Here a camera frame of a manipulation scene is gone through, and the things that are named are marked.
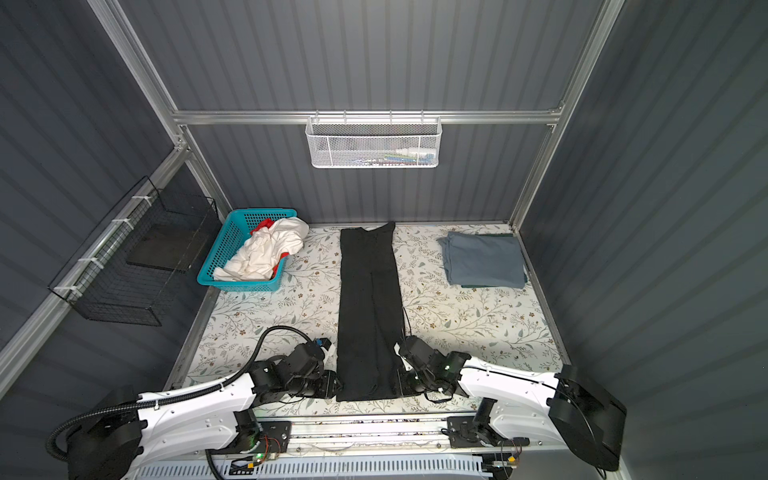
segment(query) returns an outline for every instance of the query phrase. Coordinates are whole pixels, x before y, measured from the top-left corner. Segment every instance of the folded gray-blue cloth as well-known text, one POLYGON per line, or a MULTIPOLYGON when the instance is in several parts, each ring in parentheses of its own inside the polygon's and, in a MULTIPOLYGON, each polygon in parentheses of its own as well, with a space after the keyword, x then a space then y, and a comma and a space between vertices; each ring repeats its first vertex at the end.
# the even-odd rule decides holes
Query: folded gray-blue cloth
POLYGON ((447 237, 437 241, 451 285, 525 288, 523 256, 517 238, 448 232, 447 237))

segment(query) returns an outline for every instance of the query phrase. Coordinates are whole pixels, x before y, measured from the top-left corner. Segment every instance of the white mesh basket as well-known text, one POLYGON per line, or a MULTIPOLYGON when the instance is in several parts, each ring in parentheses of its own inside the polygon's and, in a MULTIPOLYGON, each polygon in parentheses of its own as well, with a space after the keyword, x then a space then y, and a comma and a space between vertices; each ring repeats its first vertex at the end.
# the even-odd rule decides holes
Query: white mesh basket
POLYGON ((306 141, 313 167, 437 167, 440 120, 413 124, 332 124, 310 118, 306 141))

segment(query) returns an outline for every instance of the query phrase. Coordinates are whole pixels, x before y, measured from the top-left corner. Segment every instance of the gray side wall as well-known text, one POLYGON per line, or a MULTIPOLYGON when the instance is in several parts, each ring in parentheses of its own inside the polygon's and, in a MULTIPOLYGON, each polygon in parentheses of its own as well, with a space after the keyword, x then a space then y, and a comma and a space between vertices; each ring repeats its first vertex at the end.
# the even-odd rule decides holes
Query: gray side wall
POLYGON ((767 18, 629 2, 522 228, 634 480, 765 475, 767 18))
MULTIPOLYGON (((0 2, 2 345, 88 232, 172 145, 83 2, 0 2)), ((200 194, 186 168, 170 189, 200 194)), ((66 478, 48 432, 115 387, 161 389, 204 289, 162 327, 65 317, 0 400, 0 477, 66 478)))
POLYGON ((0 2, 0 346, 172 144, 85 2, 0 2))
POLYGON ((181 110, 554 108, 599 5, 122 2, 181 110))
POLYGON ((507 220, 544 125, 446 125, 436 168, 322 169, 302 126, 190 127, 234 208, 290 207, 312 223, 507 220))

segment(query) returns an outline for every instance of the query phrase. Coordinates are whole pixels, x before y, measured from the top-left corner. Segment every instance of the black pants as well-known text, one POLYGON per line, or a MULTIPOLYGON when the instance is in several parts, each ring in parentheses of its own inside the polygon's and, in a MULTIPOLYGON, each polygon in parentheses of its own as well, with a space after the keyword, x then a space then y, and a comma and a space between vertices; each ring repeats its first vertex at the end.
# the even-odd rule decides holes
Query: black pants
POLYGON ((341 231, 339 357, 336 370, 344 384, 336 399, 394 399, 402 396, 402 297, 392 234, 395 223, 376 230, 341 231))

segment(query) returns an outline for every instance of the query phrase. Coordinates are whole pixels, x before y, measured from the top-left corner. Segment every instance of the red cloth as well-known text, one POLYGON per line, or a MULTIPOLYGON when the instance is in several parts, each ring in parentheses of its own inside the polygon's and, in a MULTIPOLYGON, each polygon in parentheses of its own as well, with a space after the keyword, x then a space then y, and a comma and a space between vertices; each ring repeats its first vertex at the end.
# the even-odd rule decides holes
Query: red cloth
MULTIPOLYGON (((261 220, 261 223, 256 225, 256 228, 254 228, 253 230, 250 231, 250 234, 253 235, 253 232, 257 232, 257 231, 261 230, 262 228, 270 228, 274 224, 275 224, 274 220, 272 220, 271 218, 265 218, 264 220, 261 220)), ((282 260, 285 257, 288 257, 288 252, 282 252, 280 254, 280 260, 282 260)), ((280 261, 278 260, 277 261, 277 265, 275 265, 275 267, 272 269, 272 278, 274 278, 275 275, 277 275, 277 267, 279 267, 279 266, 280 266, 280 261)))

